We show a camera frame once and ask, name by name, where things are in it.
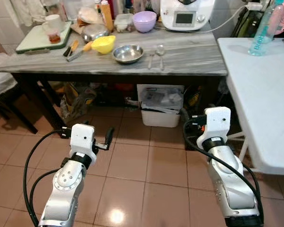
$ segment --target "mug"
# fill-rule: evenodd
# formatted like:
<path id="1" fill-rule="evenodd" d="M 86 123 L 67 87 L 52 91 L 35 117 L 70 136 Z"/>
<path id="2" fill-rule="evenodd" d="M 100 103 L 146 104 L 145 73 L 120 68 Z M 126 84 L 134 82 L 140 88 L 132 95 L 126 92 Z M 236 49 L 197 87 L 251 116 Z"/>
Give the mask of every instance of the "mug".
<path id="1" fill-rule="evenodd" d="M 57 29 L 59 32 L 64 30 L 65 24 L 62 22 L 59 14 L 52 14 L 45 17 L 42 28 L 46 31 L 48 29 Z"/>

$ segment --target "metal bowl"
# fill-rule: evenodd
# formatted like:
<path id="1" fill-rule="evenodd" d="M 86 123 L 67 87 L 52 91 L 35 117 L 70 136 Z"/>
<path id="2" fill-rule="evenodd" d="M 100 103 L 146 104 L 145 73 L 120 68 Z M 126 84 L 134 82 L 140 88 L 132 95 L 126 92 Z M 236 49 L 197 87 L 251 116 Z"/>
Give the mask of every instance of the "metal bowl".
<path id="1" fill-rule="evenodd" d="M 109 36 L 110 32 L 103 24 L 92 24 L 87 25 L 83 29 L 81 36 L 85 43 L 88 43 L 90 41 L 94 41 L 95 39 L 98 39 L 99 37 L 103 36 Z"/>
<path id="2" fill-rule="evenodd" d="M 113 51 L 113 58 L 123 64 L 132 64 L 138 61 L 144 54 L 142 47 L 139 45 L 119 46 Z"/>

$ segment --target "cutting board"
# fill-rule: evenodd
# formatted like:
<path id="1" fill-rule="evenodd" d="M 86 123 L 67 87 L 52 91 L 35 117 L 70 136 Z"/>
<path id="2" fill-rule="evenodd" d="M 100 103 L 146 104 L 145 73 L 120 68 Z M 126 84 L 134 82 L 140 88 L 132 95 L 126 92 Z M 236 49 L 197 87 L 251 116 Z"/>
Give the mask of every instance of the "cutting board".
<path id="1" fill-rule="evenodd" d="M 51 44 L 48 36 L 42 28 L 42 25 L 33 27 L 16 48 L 16 53 L 25 53 L 27 51 L 43 49 L 54 50 L 65 47 L 71 34 L 71 24 L 71 21 L 65 22 L 65 29 L 60 33 L 61 41 L 57 44 Z"/>

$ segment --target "yellow bowl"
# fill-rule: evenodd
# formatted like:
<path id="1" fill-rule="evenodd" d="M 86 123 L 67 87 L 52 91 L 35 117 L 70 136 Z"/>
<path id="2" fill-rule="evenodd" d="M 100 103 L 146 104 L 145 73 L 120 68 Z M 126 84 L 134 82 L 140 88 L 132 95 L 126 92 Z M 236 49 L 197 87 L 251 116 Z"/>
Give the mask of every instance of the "yellow bowl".
<path id="1" fill-rule="evenodd" d="M 99 53 L 107 54 L 113 50 L 114 43 L 115 43 L 114 35 L 103 36 L 103 37 L 99 37 L 98 39 L 96 39 L 91 44 L 91 48 L 93 50 L 98 51 Z"/>

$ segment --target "white kitchen appliance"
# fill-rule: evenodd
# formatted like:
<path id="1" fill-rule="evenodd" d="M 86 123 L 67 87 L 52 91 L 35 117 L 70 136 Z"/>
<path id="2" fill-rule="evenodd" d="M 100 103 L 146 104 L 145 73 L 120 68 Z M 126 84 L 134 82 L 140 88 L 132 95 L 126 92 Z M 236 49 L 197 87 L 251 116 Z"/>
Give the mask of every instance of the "white kitchen appliance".
<path id="1" fill-rule="evenodd" d="M 202 28 L 209 20 L 215 0 L 160 0 L 163 25 L 175 31 Z"/>

